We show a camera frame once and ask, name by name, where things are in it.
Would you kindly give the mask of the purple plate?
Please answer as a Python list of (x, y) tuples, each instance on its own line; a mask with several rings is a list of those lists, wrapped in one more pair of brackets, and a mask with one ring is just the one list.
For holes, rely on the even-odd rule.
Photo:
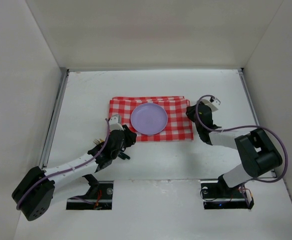
[(133, 110), (130, 122), (137, 132), (151, 136), (164, 130), (168, 123), (168, 115), (158, 104), (143, 103)]

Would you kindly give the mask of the red checkered cloth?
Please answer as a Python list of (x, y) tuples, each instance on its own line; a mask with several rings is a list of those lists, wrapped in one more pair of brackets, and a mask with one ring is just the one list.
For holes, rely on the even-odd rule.
[[(167, 115), (166, 127), (155, 135), (145, 135), (135, 130), (130, 122), (133, 110), (144, 103), (154, 103), (162, 107)], [(183, 96), (116, 96), (109, 101), (109, 116), (120, 115), (121, 123), (137, 133), (137, 142), (171, 142), (193, 140), (192, 122), (186, 116), (190, 101)]]

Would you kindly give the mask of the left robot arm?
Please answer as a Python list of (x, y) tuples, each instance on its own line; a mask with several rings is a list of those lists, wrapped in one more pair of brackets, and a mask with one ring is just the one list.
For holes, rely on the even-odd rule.
[(122, 129), (108, 130), (104, 142), (75, 160), (47, 169), (31, 168), (11, 195), (17, 210), (30, 222), (60, 199), (97, 191), (99, 182), (94, 173), (110, 166), (136, 139), (137, 134), (124, 125)]

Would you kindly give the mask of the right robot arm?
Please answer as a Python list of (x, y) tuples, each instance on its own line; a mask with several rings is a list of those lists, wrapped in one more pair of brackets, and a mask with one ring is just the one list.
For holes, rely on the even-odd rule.
[(195, 126), (200, 140), (210, 146), (223, 146), (238, 151), (241, 163), (218, 177), (214, 191), (218, 198), (227, 198), (237, 187), (279, 167), (283, 158), (266, 130), (253, 126), (252, 131), (242, 127), (221, 129), (213, 122), (211, 108), (199, 102), (186, 108), (186, 116)]

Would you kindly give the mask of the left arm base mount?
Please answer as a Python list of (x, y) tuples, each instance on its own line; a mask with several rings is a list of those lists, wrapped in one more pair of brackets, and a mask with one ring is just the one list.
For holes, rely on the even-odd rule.
[(92, 174), (83, 177), (89, 184), (85, 194), (69, 198), (66, 210), (112, 210), (114, 181), (98, 181)]

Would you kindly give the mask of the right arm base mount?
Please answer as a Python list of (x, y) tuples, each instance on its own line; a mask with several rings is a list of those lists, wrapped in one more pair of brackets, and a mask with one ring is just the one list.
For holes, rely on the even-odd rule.
[(252, 192), (244, 184), (229, 188), (217, 179), (201, 180), (200, 197), (205, 210), (251, 210)]

